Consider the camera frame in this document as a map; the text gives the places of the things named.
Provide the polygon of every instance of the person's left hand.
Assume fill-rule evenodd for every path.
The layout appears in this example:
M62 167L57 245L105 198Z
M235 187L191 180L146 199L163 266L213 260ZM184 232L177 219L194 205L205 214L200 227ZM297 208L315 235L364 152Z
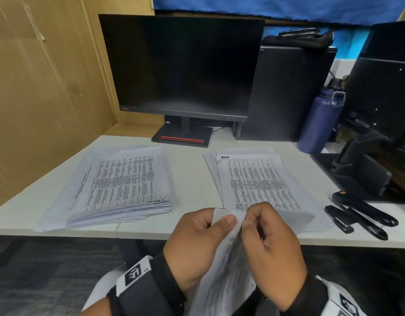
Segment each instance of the person's left hand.
M236 225L236 217L229 214L210 226L213 213L213 208L203 208L184 214L163 249L182 292L194 287L208 272L221 240Z

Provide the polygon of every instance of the hand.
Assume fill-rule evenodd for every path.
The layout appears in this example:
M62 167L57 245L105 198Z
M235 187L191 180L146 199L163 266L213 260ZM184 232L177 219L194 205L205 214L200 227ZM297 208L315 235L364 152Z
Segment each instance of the hand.
M261 227L262 240L257 227ZM259 289L281 311L294 302L307 276L295 233L267 202L248 208L242 223L242 242Z
M163 249L182 292L194 287L208 272L221 240L236 225L236 217L231 214L211 225L213 213L213 208L186 213Z

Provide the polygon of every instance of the person's right hand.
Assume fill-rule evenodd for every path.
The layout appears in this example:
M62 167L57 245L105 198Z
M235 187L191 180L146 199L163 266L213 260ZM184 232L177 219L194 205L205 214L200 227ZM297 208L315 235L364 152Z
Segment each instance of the person's right hand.
M263 240L257 227L264 232ZM242 223L242 243L255 283L281 311L286 311L307 276L295 233L268 202L263 202L248 208Z

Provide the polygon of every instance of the navy blue water bottle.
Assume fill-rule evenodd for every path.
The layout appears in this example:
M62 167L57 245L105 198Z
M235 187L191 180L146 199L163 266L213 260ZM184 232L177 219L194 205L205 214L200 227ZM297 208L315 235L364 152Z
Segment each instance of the navy blue water bottle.
M342 79L333 78L314 99L297 148L307 154L321 153L343 110L346 92Z

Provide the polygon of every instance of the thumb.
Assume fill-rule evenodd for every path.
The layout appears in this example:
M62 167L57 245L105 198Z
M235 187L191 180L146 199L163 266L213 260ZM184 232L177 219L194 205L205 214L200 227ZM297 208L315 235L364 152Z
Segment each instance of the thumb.
M265 248L258 234L255 222L247 219L242 222L241 237L249 263L251 264L252 261L258 261L260 255L265 252Z
M211 225L207 229L207 233L210 234L216 240L216 247L217 247L220 244L220 242L226 237L226 235L231 232L231 230L235 227L235 225L236 225L236 217L232 214L228 214L219 219L213 225Z

